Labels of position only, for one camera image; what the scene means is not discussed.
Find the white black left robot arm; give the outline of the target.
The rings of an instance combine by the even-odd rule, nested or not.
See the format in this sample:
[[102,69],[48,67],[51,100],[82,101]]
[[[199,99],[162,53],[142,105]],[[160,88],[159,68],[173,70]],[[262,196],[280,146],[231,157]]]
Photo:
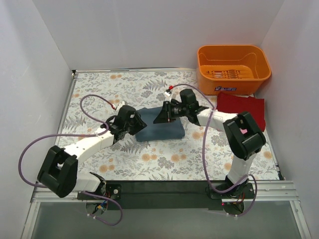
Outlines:
[[87,191],[104,195],[106,180],[96,173],[79,173],[78,167],[102,149],[114,145],[126,134],[135,135],[147,124],[135,108],[123,105],[91,135],[60,148],[51,147],[40,168],[38,181],[64,198],[73,191]]

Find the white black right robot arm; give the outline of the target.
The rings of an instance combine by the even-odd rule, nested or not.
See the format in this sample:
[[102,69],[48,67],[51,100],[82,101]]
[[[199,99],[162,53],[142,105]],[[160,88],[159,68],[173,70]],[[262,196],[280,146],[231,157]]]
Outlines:
[[227,188],[216,188],[208,180],[209,187],[218,194],[228,194],[246,185],[252,161],[266,143],[264,134],[251,114],[224,113],[202,106],[192,89],[184,89],[179,95],[179,101],[170,98],[163,103],[154,123],[169,123],[186,117],[190,123],[203,126],[206,130],[213,128],[224,132],[234,155],[231,169],[225,177]]

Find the blue-grey t-shirt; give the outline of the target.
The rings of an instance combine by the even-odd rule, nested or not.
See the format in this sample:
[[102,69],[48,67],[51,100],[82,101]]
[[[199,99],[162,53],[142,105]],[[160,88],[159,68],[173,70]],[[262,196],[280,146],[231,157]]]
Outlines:
[[153,121],[159,115],[161,107],[142,108],[138,110],[142,121],[147,125],[139,131],[135,137],[138,142],[161,141],[171,139],[182,139],[185,136],[185,130],[180,119],[171,123],[154,124]]

